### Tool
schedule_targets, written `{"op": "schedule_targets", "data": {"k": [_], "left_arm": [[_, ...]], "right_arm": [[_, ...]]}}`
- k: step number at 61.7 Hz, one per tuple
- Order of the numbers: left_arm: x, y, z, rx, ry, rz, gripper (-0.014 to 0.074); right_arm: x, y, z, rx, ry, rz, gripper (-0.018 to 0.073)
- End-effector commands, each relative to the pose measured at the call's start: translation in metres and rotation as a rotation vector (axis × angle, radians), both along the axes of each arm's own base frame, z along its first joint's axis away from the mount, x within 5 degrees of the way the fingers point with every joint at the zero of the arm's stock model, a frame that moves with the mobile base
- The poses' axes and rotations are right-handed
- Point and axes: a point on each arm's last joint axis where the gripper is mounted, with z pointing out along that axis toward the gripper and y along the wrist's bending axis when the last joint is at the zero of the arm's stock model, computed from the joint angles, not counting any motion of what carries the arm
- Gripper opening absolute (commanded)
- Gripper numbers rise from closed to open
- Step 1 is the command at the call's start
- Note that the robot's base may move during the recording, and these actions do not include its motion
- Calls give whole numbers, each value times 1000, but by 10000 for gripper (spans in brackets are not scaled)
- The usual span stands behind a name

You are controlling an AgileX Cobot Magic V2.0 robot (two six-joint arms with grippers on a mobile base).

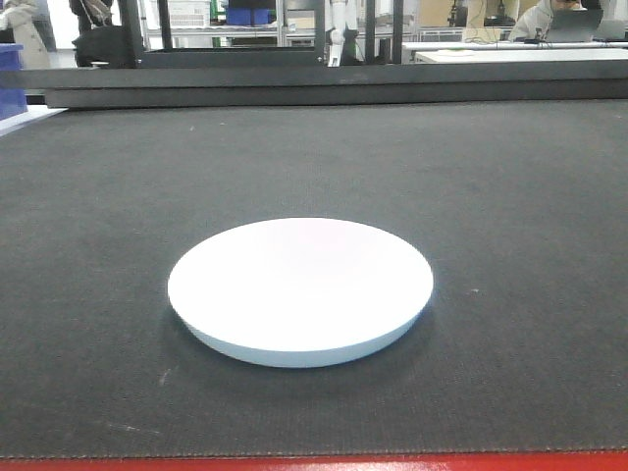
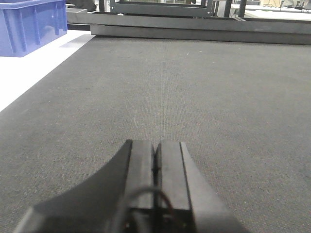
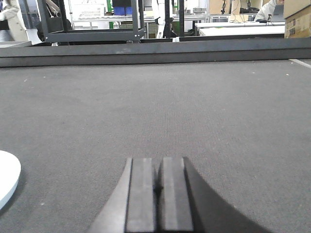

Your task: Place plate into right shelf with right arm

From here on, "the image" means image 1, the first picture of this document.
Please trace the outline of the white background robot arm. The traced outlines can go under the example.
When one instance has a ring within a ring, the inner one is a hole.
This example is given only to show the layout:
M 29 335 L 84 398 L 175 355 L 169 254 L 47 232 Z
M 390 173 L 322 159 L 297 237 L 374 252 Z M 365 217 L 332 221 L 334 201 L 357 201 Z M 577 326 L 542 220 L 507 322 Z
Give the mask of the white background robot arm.
M 346 34 L 357 32 L 357 8 L 354 0 L 327 0 L 325 7 L 325 32 L 329 34 L 328 67 L 341 64 L 341 55 L 346 42 Z

